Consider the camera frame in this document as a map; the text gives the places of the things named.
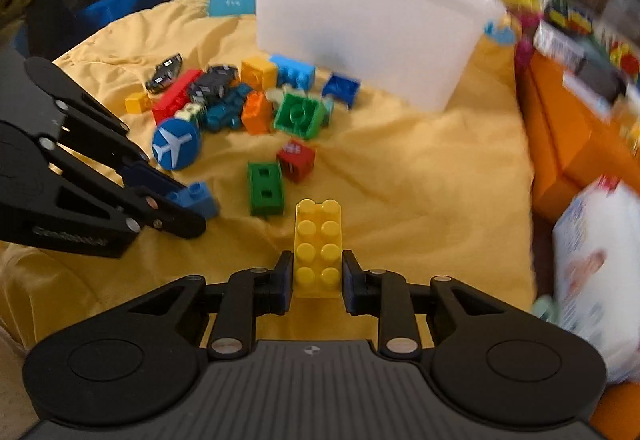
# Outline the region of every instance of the white plastic bin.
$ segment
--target white plastic bin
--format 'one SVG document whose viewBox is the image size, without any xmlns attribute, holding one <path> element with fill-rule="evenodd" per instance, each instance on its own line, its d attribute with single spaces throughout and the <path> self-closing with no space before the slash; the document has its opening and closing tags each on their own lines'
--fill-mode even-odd
<svg viewBox="0 0 640 440">
<path fill-rule="evenodd" d="M 258 46 L 440 111 L 497 0 L 256 0 Z"/>
</svg>

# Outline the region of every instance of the black toy car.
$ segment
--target black toy car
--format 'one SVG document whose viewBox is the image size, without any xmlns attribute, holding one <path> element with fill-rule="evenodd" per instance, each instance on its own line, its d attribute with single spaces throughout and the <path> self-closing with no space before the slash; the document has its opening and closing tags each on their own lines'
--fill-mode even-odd
<svg viewBox="0 0 640 440">
<path fill-rule="evenodd" d="M 178 78 L 181 68 L 182 56 L 180 54 L 165 59 L 156 66 L 156 73 L 154 73 L 152 79 L 145 83 L 146 90 L 150 94 L 164 92 Z"/>
<path fill-rule="evenodd" d="M 210 66 L 205 74 L 191 83 L 191 102 L 198 102 L 207 107 L 219 103 L 237 78 L 238 68 L 235 66 Z"/>
</svg>

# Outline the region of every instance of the red duplo brick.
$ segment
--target red duplo brick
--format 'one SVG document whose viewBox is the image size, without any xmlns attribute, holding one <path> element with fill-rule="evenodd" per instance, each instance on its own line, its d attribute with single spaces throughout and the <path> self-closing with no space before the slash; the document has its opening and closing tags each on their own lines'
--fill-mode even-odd
<svg viewBox="0 0 640 440">
<path fill-rule="evenodd" d="M 292 182 L 300 182 L 313 171 L 316 152 L 295 140 L 290 140 L 279 152 L 282 174 Z"/>
<path fill-rule="evenodd" d="M 193 81 L 200 77 L 204 72 L 202 70 L 187 70 L 178 77 L 174 84 L 169 86 L 167 91 L 162 94 L 162 98 L 156 102 L 151 109 L 156 120 L 156 125 L 160 124 L 166 118 L 174 116 L 174 113 L 182 109 L 189 102 L 187 88 Z"/>
</svg>

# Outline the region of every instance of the green duplo brick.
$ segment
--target green duplo brick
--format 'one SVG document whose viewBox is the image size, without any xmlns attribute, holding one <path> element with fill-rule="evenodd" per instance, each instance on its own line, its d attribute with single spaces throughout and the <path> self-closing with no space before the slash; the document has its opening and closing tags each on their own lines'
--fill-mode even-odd
<svg viewBox="0 0 640 440">
<path fill-rule="evenodd" d="M 319 100 L 285 94 L 278 109 L 273 127 L 309 140 L 320 131 L 326 108 Z"/>
<path fill-rule="evenodd" d="M 248 180 L 251 216 L 271 216 L 284 212 L 280 164 L 250 163 Z"/>
</svg>

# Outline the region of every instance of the white package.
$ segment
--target white package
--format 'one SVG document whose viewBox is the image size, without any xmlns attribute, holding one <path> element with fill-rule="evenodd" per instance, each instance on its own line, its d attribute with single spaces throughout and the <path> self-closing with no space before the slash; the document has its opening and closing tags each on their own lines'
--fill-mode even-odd
<svg viewBox="0 0 640 440">
<path fill-rule="evenodd" d="M 446 106 L 497 0 L 255 0 L 258 46 Z"/>
<path fill-rule="evenodd" d="M 559 325 L 589 341 L 607 380 L 640 376 L 640 198 L 601 178 L 554 227 Z"/>
</svg>

